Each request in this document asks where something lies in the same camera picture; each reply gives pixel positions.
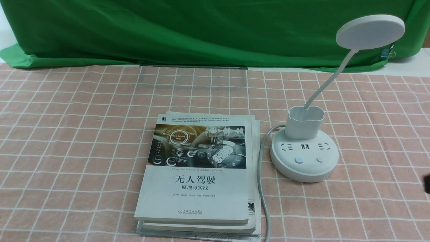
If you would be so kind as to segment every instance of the white button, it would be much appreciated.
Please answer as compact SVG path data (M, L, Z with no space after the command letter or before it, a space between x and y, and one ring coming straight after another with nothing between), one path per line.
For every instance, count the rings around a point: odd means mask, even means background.
M296 157L294 160L295 160L295 162L297 162L299 164L303 163L303 160L301 157Z

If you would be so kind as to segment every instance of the book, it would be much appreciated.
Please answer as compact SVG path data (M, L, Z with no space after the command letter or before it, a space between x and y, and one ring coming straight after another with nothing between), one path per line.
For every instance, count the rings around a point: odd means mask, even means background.
M247 224L252 118L159 115L135 219Z
M258 151L260 147L260 121L256 120L252 124L252 158L253 158L253 174L251 176L251 184L253 187L254 199L250 203L250 207L254 209L253 218L255 219L255 230L252 233L221 233L212 228L212 231L208 232L193 232L187 231L186 228L183 231L173 231L166 226L166 230L148 229L144 228L144 221L139 221L137 225L137 233L144 236L163 236L163 237L176 237L176 238L186 238L186 239L197 239L197 240L209 240L209 241L230 241L230 242L259 242L261 241L261 197L258 193L258 182L257 182L257 159Z
M254 115L231 115L230 117L235 118L251 118L252 124L255 124L255 116ZM252 138L252 149L259 149L259 142ZM172 222L151 222L151 221L142 221L141 227L143 229L149 230L171 230L171 231L192 231L192 232L217 232L217 233L241 233L241 234L251 234L255 231L256 227L256 218L255 218L255 193L258 193L258 187L254 185L255 174L253 165L247 168L249 170L248 176L248 212L249 212L249 220L247 224L197 224L197 223L172 223Z

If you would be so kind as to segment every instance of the green backdrop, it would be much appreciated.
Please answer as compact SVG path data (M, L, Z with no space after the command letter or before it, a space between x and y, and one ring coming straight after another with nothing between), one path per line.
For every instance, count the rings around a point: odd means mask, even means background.
M79 65L305 67L333 71L348 50L336 31L354 18L392 14L406 33L392 52L416 54L428 0L0 0L18 44L0 51L16 68ZM349 71L380 68L360 51Z

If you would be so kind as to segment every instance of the pink checkered tablecloth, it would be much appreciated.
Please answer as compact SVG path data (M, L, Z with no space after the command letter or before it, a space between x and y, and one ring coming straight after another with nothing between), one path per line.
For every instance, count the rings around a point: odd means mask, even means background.
M0 65L0 241L184 240L135 234L157 115L252 114L263 136L330 75ZM324 182L297 183L266 144L273 241L430 241L430 79L341 74L313 104L339 164Z

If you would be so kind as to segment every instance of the gray cable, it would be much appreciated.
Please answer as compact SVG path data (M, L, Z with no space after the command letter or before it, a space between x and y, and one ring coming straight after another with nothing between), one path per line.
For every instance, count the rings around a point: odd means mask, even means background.
M279 124L279 125L271 128L269 130L269 132L267 132L266 136L264 136L263 141L261 142L260 152L258 154L258 168L257 168L258 192L260 193L261 202L262 202L263 208L264 208L264 214L266 214L266 224L267 224L267 226L266 226L266 238L264 239L264 242L269 242L269 240L270 240L270 235L272 233L272 221L271 221L271 218L270 218L269 208L267 207L266 198L264 197L263 186L261 184L261 163L263 162L264 144L266 143L269 135L275 129L277 129L279 127L285 127L285 125L284 124Z

